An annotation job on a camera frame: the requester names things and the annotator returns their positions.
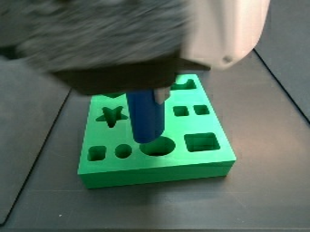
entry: square hole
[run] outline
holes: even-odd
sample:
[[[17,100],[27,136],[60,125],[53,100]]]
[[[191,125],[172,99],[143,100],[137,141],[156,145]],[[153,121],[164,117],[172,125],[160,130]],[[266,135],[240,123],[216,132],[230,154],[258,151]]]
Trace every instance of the square hole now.
[[[194,105],[194,110],[198,115],[210,114],[208,107],[206,105]]]
[[[188,116],[187,106],[174,106],[174,115],[176,117]]]
[[[104,146],[95,146],[91,147],[88,150],[88,161],[101,161],[105,159],[105,152],[107,152],[107,147]]]
[[[186,134],[184,139],[190,152],[220,149],[214,133]]]

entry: circular hole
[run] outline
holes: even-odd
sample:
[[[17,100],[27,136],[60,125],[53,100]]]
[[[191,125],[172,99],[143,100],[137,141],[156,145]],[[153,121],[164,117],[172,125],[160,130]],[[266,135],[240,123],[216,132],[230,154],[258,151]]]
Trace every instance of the circular hole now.
[[[127,144],[121,144],[117,146],[117,148],[115,149],[115,155],[120,158],[124,159],[127,158],[132,153],[132,148],[129,145]]]
[[[140,151],[148,156],[164,156],[175,149],[175,142],[165,137],[159,137],[149,143],[140,144]]]

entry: white plastic housing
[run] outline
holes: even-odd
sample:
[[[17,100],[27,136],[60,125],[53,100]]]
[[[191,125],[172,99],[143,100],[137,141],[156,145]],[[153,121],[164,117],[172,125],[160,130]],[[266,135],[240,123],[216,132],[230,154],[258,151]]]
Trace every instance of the white plastic housing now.
[[[187,0],[183,58],[224,70],[256,45],[270,0]]]

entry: star shape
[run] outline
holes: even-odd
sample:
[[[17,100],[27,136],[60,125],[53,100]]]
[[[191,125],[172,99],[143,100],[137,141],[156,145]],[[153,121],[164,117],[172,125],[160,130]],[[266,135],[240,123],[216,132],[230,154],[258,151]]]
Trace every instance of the star shape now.
[[[115,127],[115,124],[120,120],[127,120],[128,117],[121,114],[123,106],[111,109],[108,107],[103,107],[103,115],[96,118],[96,121],[105,121],[109,128]]]

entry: green plastic block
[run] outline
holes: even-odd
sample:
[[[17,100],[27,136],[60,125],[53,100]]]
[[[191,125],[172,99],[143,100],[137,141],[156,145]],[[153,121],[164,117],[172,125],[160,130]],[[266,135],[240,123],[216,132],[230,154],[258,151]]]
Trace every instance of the green plastic block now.
[[[165,101],[165,129],[133,140],[125,94],[92,97],[79,175],[87,188],[226,176],[236,160],[196,75],[180,75]]]

